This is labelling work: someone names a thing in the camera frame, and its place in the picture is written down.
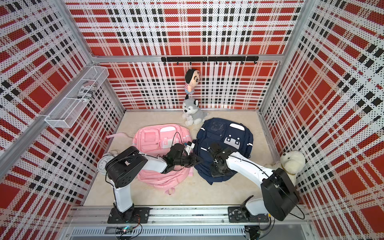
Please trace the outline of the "navy blue backpack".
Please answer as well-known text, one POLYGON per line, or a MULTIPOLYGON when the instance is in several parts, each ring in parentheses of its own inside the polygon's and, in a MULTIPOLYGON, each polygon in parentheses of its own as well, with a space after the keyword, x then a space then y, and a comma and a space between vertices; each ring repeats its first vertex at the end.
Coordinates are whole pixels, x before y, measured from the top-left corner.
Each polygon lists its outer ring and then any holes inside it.
POLYGON ((214 152, 210 150, 214 146, 216 150, 231 149, 239 152, 246 158, 251 157, 254 136, 243 124, 221 118, 206 120, 200 128, 195 140, 194 154, 203 159, 203 162, 196 165, 198 174, 212 185, 229 180, 237 172, 225 170, 221 173, 216 167, 213 158, 214 152))

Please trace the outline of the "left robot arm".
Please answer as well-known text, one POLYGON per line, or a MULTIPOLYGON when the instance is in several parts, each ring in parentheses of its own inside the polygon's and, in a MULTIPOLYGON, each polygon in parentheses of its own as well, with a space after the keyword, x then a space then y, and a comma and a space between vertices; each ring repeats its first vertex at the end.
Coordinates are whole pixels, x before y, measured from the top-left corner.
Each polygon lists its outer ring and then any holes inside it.
POLYGON ((130 184, 142 170, 167 174, 176 166, 186 169, 203 162, 203 158, 193 152, 188 153, 183 144, 173 145, 166 155, 160 157, 141 153, 135 146, 127 148, 105 167, 106 179, 114 189, 115 209, 124 214, 134 208, 130 184))

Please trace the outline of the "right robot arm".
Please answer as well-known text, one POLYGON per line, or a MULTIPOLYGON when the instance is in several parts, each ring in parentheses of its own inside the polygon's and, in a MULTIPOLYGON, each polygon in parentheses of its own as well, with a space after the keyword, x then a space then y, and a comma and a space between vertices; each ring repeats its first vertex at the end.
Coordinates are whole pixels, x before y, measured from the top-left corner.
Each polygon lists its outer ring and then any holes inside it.
POLYGON ((209 152, 213 158, 213 177, 235 171, 261 189, 261 198, 251 197, 245 201, 244 208, 249 215, 270 214, 274 219, 283 221, 299 203, 300 196, 282 168, 273 170, 263 167, 248 160, 233 147, 223 149, 217 143, 210 145, 209 152))

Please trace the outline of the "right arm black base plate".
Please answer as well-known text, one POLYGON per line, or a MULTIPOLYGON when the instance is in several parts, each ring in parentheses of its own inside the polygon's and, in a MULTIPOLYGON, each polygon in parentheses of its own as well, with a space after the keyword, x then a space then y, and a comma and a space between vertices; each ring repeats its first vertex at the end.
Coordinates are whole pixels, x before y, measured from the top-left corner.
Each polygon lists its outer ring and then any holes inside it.
POLYGON ((228 207, 228 217, 230 223, 269 223, 268 214, 251 215, 244 207, 228 207))

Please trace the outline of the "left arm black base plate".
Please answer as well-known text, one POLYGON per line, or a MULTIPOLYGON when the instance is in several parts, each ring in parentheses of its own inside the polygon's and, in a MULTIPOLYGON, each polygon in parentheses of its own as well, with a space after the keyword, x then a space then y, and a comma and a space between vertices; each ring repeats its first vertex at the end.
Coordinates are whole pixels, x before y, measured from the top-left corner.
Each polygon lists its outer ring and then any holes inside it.
POLYGON ((111 209, 108 224, 125 224, 138 222, 146 224, 150 215, 150 208, 135 208, 132 206, 124 213, 120 212, 117 207, 111 209))

